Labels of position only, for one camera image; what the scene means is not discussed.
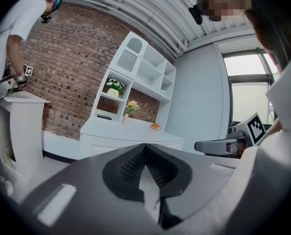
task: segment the white flower pot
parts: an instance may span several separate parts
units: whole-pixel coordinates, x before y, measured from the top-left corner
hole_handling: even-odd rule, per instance
[[[112,88],[109,88],[108,91],[107,91],[107,94],[111,95],[113,97],[118,97],[119,96],[119,91],[117,91],[115,89],[112,89]]]

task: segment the white bookshelf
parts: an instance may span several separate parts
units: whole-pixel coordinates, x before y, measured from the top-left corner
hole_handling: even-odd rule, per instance
[[[125,84],[126,87],[121,98],[114,98],[103,91],[109,78],[114,78]],[[131,88],[134,88],[160,101],[156,123],[164,130],[175,79],[175,67],[145,40],[130,32],[120,45],[103,78],[94,101],[91,117],[95,118],[100,114],[111,117],[112,121],[121,122]],[[107,98],[119,104],[117,113],[108,113],[97,109],[101,98]]]
[[[113,97],[113,96],[111,96],[103,91],[103,89],[105,89],[105,87],[106,87],[105,84],[111,78],[116,79],[116,81],[119,81],[120,83],[123,83],[125,85],[125,89],[123,91],[123,94],[120,95],[121,97]],[[128,101],[128,97],[130,94],[132,83],[133,83],[132,79],[130,79],[130,78],[128,78],[120,73],[117,73],[113,70],[108,69],[104,75],[102,82],[101,82],[101,86],[96,94],[90,118],[96,118],[97,115],[103,115],[103,116],[110,117],[112,119],[112,121],[120,123],[122,120],[122,116],[124,114],[124,111],[125,111],[125,107],[126,107],[126,104]],[[102,100],[103,98],[113,100],[114,104],[118,104],[118,109],[117,109],[116,114],[98,109],[98,104],[99,104],[100,100]]]

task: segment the white ceiling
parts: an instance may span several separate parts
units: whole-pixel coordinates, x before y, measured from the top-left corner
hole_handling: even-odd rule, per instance
[[[188,11],[196,0],[71,0],[90,2],[113,15],[132,21],[150,33],[174,57],[213,41],[253,34],[246,17],[230,22],[211,22],[204,17],[197,25]]]

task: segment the white t-shirt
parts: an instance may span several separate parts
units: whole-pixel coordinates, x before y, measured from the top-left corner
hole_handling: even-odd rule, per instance
[[[0,80],[5,69],[8,36],[18,35],[25,41],[34,23],[45,12],[45,8],[45,0],[19,0],[1,21]]]

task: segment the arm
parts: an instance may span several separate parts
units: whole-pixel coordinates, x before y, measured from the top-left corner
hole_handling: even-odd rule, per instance
[[[267,130],[267,136],[270,136],[271,134],[274,134],[281,130],[282,130],[282,125],[280,123],[280,120],[277,118],[277,120],[272,125],[272,127]]]
[[[7,55],[12,63],[17,75],[24,76],[22,59],[20,56],[20,46],[22,38],[18,35],[11,35],[7,40]]]

